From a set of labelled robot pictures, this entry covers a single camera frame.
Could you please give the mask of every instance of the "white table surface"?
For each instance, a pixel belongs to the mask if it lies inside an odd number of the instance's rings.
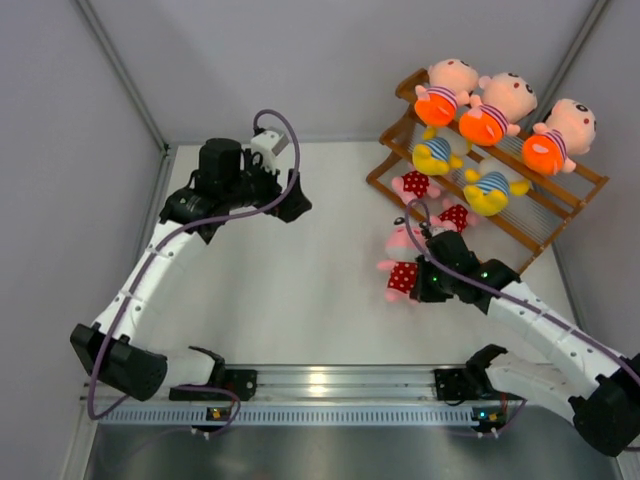
[[[187,183],[198,150],[178,149],[168,193]],[[452,364],[495,343],[544,362],[473,306],[384,300],[387,277],[376,263],[401,211],[365,176],[388,153],[373,142],[303,144],[301,181],[313,209],[289,225],[259,215],[221,228],[171,299],[152,349],[197,345],[235,364]],[[286,172],[293,149],[281,157]],[[490,222],[464,235],[481,258],[516,266],[528,255]],[[573,321],[551,250],[523,279]]]

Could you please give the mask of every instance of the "metal pole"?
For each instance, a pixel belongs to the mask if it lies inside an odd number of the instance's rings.
[[[524,129],[526,131],[531,131],[533,125],[542,121],[551,108],[553,108],[553,104],[556,100],[555,96],[558,93],[560,85],[562,85],[562,82],[569,73],[573,63],[578,58],[578,55],[593,32],[593,29],[597,25],[598,21],[603,17],[603,13],[610,4],[611,0],[596,0],[591,6],[591,9],[580,26],[577,35],[571,42],[569,49],[565,53],[564,57],[562,57],[556,71],[551,77],[551,81],[544,90],[544,95],[538,102],[538,108],[525,122]]]
[[[90,33],[97,40],[98,45],[105,54],[116,77],[118,78],[118,80],[120,80],[120,83],[124,87],[129,100],[131,100],[131,103],[138,112],[138,115],[140,115],[140,118],[147,127],[147,130],[149,131],[149,134],[153,138],[154,142],[156,143],[156,145],[158,145],[158,148],[161,151],[166,152],[168,149],[168,145],[164,139],[164,136],[162,135],[162,132],[151,116],[151,113],[149,112],[149,109],[147,108],[147,105],[143,100],[138,87],[136,87],[136,84],[131,78],[131,75],[124,66],[124,63],[120,55],[118,54],[118,51],[114,47],[113,42],[109,38],[109,34],[104,28],[100,18],[98,17],[98,14],[91,5],[90,1],[72,0],[72,3],[76,6],[78,13],[85,21],[86,25],[89,27]]]

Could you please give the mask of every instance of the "yellow plush toy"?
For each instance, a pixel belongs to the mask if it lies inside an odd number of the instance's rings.
[[[462,168],[462,157],[471,150],[471,143],[448,128],[427,127],[422,142],[413,149],[416,170],[424,175],[446,175],[452,168]]]
[[[509,205],[509,195],[526,195],[531,188],[529,180],[494,157],[480,161],[478,170],[465,172],[467,182],[464,196],[474,212],[490,217]]]

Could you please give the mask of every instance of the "striped shirt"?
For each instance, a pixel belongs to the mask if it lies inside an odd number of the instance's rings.
[[[423,145],[426,145],[431,151],[431,156],[436,160],[443,160],[445,162],[449,161],[449,157],[451,156],[451,145],[444,138],[434,137],[430,140],[425,140],[422,142]]]
[[[567,145],[564,143],[562,134],[557,130],[549,130],[547,133],[543,133],[542,136],[547,137],[558,147],[562,155],[562,161],[564,162],[567,159]]]
[[[456,93],[447,87],[429,87],[427,88],[427,94],[434,94],[444,98],[455,109],[458,108],[458,100],[456,99]]]
[[[485,195],[493,190],[498,190],[506,196],[509,196],[509,182],[507,181],[507,177],[500,172],[487,173],[476,183],[476,186],[482,190],[482,193]]]
[[[503,135],[507,132],[509,121],[507,120],[507,117],[504,116],[504,113],[502,113],[496,107],[492,107],[491,105],[486,105],[486,104],[480,105],[480,110],[486,113],[487,115],[489,115],[496,122],[498,122],[498,125],[500,126],[500,130],[502,130]]]

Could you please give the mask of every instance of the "orange plush toy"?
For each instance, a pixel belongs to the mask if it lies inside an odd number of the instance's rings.
[[[518,135],[516,123],[538,106],[531,86],[515,73],[480,77],[478,85],[484,91],[471,96],[471,109],[460,117],[460,134],[483,147],[496,145],[505,135]]]
[[[416,86],[414,109],[420,120],[432,127],[446,127],[458,107],[469,103],[469,94],[478,85],[478,72],[457,58],[431,65],[429,87]]]
[[[522,160],[534,172],[555,175],[573,172],[576,162],[569,155],[583,155],[596,137],[596,117],[587,107],[568,98],[558,100],[544,123],[533,126],[534,134],[522,146]]]

